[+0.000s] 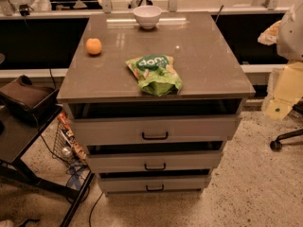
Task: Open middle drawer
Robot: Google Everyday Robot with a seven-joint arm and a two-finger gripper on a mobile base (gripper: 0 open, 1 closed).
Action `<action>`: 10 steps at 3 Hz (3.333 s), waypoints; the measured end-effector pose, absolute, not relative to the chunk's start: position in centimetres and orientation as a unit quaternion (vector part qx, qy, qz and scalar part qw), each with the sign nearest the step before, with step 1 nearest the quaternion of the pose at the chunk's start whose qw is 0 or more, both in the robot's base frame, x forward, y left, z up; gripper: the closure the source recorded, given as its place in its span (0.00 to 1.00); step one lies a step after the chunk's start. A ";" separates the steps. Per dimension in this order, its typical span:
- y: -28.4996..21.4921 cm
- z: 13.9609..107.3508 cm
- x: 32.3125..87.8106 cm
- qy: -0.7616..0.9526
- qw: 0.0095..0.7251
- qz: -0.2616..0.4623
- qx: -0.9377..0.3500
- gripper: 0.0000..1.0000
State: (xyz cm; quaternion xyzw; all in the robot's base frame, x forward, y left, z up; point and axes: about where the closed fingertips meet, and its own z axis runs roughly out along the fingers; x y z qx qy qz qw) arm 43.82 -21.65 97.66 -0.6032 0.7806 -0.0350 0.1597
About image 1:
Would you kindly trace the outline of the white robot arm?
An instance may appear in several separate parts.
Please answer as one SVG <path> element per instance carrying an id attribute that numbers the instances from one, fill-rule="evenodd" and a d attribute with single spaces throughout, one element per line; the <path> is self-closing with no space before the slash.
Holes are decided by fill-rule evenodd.
<path id="1" fill-rule="evenodd" d="M 276 50 L 289 61 L 303 61 L 303 0 L 296 0 L 283 15 Z"/>

